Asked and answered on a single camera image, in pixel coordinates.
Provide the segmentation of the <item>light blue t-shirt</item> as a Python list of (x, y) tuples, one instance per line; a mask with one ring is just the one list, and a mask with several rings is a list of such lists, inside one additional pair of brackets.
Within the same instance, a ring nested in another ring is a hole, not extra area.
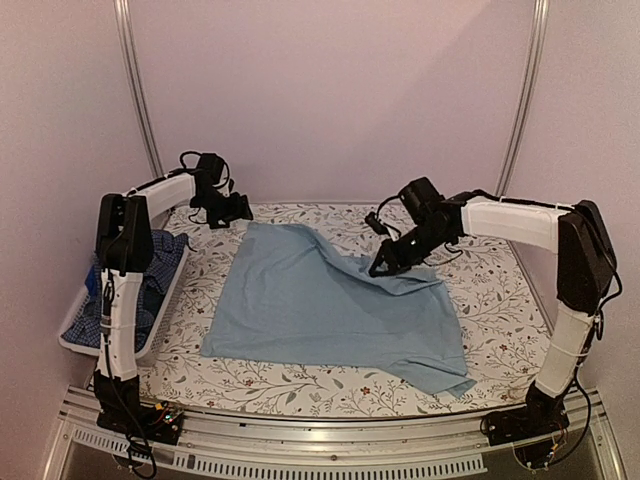
[(375, 368), (426, 394), (460, 397), (460, 323), (432, 269), (372, 277), (300, 224), (249, 223), (217, 302), (204, 357)]

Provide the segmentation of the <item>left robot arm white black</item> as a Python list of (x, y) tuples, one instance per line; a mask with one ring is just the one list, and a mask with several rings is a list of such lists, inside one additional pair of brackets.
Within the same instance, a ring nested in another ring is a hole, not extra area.
[(186, 204), (210, 229), (251, 220), (248, 197), (233, 190), (228, 163), (216, 153), (186, 151), (180, 166), (126, 193), (101, 199), (96, 255), (101, 270), (101, 346), (94, 388), (102, 411), (128, 434), (148, 426), (140, 404), (135, 323), (144, 273), (155, 254), (151, 221)]

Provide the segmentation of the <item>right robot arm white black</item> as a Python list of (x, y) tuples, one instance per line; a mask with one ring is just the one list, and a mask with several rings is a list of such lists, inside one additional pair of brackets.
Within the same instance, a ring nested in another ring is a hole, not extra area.
[(398, 194), (415, 226), (382, 242), (369, 273), (407, 272), (444, 244), (464, 236), (495, 237), (536, 246), (557, 257), (558, 310), (548, 353), (517, 415), (517, 427), (537, 436), (552, 424), (594, 340), (603, 336), (603, 307), (622, 284), (617, 259), (598, 206), (497, 197), (484, 190), (446, 198), (425, 177)]

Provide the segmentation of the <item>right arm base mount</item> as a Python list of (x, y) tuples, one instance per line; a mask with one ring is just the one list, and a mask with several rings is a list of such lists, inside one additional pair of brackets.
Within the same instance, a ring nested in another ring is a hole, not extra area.
[(484, 415), (480, 432), (491, 446), (559, 432), (569, 426), (563, 403), (528, 401), (524, 406)]

